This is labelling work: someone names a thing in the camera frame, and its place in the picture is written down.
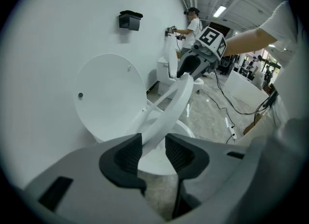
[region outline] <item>marble floor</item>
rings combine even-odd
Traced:
[[[227,76],[220,75],[220,72],[217,72],[217,76],[220,86],[223,88],[225,82],[227,81]],[[211,73],[207,77],[201,76],[201,79],[204,81],[202,90],[204,90],[204,92],[207,93],[212,99],[214,99],[220,108],[227,108],[228,114],[235,124],[234,130],[237,138],[241,138],[243,136],[245,127],[253,121],[253,115],[238,114],[230,106],[217,86],[214,73]],[[154,103],[160,97],[157,91],[158,85],[147,95],[147,98],[152,103]],[[192,130],[196,138],[226,143],[231,134],[226,127],[225,118],[228,119],[230,124],[232,123],[226,114],[226,109],[218,109],[216,103],[214,103],[205,93],[200,91],[200,94],[197,94],[196,92],[191,94],[191,98],[187,104],[187,107],[184,109],[179,120]],[[255,111],[248,104],[232,97],[229,92],[226,91],[225,95],[230,99],[234,107],[239,112],[248,113]],[[171,99],[166,98],[158,105],[158,107],[164,111],[170,102]]]
[[[220,86],[223,88],[227,76],[220,75],[219,71],[217,72],[217,76]],[[202,76],[201,79],[204,81],[204,86],[202,87],[204,92],[209,94],[209,96],[218,103],[220,108],[227,108],[235,124],[234,130],[237,138],[241,138],[245,127],[253,121],[253,115],[238,114],[229,105],[217,86],[214,73],[211,73],[207,77]],[[157,91],[158,85],[147,95],[147,98],[152,103],[160,97]],[[246,103],[232,97],[228,92],[225,92],[225,95],[239,112],[255,111]],[[164,111],[170,102],[171,100],[167,98],[162,101],[158,107]],[[206,94],[200,91],[200,94],[196,92],[192,93],[187,108],[185,108],[179,120],[186,124],[198,139],[208,139],[214,142],[226,143],[231,134],[226,127],[225,118],[227,118],[231,124],[226,114],[226,109],[218,109],[217,105]],[[228,143],[234,144],[235,141],[230,139]],[[171,220],[177,194],[177,175],[158,176],[139,171],[138,177],[144,179],[147,183],[147,190],[145,192],[146,202],[165,220]]]

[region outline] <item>white table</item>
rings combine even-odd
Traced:
[[[268,98],[268,94],[264,90],[259,90],[250,83],[248,78],[235,71],[231,71],[223,90],[228,91],[233,97],[247,103],[253,109],[256,109]]]

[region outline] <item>white toilet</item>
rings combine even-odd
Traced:
[[[117,55],[102,55],[81,69],[73,98],[82,123],[97,142],[141,133],[143,154],[138,169],[171,175],[176,172],[165,155],[165,136],[178,133],[194,138],[178,120],[192,89],[193,78],[184,75],[153,104],[147,100],[142,78],[129,61]],[[171,93],[176,98],[163,112],[157,105]]]
[[[169,87],[178,80],[177,76],[178,58],[176,50],[173,47],[169,49],[169,57],[166,59],[164,56],[159,58],[157,63],[156,75],[160,82],[158,94],[163,95],[167,92]],[[198,78],[193,83],[193,91],[199,90],[204,85],[202,79]],[[175,94],[170,94],[168,98],[173,99]]]

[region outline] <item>toilet tank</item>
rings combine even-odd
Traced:
[[[159,58],[157,62],[156,77],[160,82],[169,78],[169,63],[164,57]]]

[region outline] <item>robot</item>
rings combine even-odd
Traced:
[[[195,80],[213,71],[225,49],[223,35],[206,27],[181,57],[177,76],[188,72]],[[239,224],[263,218],[287,194],[308,157],[307,122],[290,120],[248,148],[168,134],[166,155],[179,177],[170,222]],[[143,198],[147,185],[137,177],[141,155],[141,134],[79,149],[20,195],[49,223],[164,223]]]

